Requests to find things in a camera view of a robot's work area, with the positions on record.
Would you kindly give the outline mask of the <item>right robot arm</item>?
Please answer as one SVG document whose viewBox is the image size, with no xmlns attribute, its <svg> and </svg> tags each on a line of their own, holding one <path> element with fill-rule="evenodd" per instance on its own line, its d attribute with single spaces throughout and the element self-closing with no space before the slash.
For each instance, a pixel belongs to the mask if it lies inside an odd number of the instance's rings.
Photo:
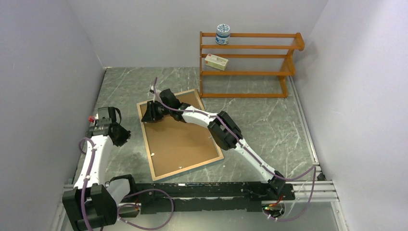
<svg viewBox="0 0 408 231">
<path fill-rule="evenodd" d="M 218 147 L 236 151 L 257 171 L 260 181 L 267 184 L 264 187 L 267 198 L 275 200 L 283 194 L 286 183 L 284 176 L 250 147 L 241 129 L 227 112 L 210 113 L 182 103 L 170 89 L 159 91 L 151 86 L 149 92 L 153 94 L 153 99 L 147 102 L 146 112 L 141 119 L 143 123 L 158 122 L 165 116 L 171 116 L 178 122 L 207 128 Z"/>
</svg>

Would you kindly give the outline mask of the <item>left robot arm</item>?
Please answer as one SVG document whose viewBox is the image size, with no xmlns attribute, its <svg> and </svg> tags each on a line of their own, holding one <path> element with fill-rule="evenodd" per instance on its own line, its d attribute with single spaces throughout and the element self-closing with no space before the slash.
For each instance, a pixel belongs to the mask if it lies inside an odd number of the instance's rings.
<svg viewBox="0 0 408 231">
<path fill-rule="evenodd" d="M 122 127 L 118 108 L 108 106 L 90 116 L 89 127 L 79 147 L 85 155 L 84 164 L 71 190 L 65 191 L 62 203 L 75 231 L 92 231 L 116 223 L 117 206 L 123 199 L 132 202 L 138 189 L 132 185 L 131 175 L 113 178 L 112 187 L 106 186 L 105 174 L 108 157 L 114 146 L 123 146 L 131 134 Z"/>
</svg>

